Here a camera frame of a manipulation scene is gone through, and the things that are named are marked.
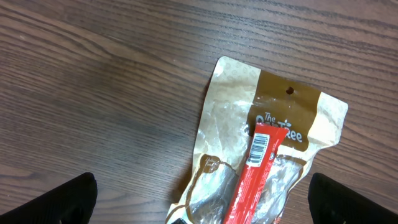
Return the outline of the red snack bar wrapper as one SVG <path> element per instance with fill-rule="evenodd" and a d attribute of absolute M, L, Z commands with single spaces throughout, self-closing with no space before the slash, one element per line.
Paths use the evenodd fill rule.
<path fill-rule="evenodd" d="M 243 167 L 224 224 L 251 223 L 278 147 L 288 130 L 257 123 L 248 158 Z"/>

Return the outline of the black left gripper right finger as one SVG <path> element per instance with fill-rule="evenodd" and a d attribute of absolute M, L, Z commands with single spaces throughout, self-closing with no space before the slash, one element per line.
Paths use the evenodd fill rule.
<path fill-rule="evenodd" d="M 308 204 L 314 224 L 397 224 L 397 214 L 321 173 L 312 176 Z"/>

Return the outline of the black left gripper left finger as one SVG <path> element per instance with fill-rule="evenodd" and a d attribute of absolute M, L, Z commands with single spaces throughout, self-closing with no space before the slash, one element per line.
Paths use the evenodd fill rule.
<path fill-rule="evenodd" d="M 98 188 L 85 172 L 51 191 L 1 215 L 1 224 L 88 224 Z"/>

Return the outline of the white brown snack packet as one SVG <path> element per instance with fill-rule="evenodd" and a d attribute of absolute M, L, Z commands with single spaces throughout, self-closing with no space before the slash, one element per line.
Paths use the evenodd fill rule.
<path fill-rule="evenodd" d="M 223 56 L 205 97 L 193 172 L 167 223 L 221 223 L 246 161 L 257 123 L 285 128 L 271 155 L 253 223 L 278 223 L 290 191 L 316 153 L 339 143 L 348 105 L 320 90 Z"/>

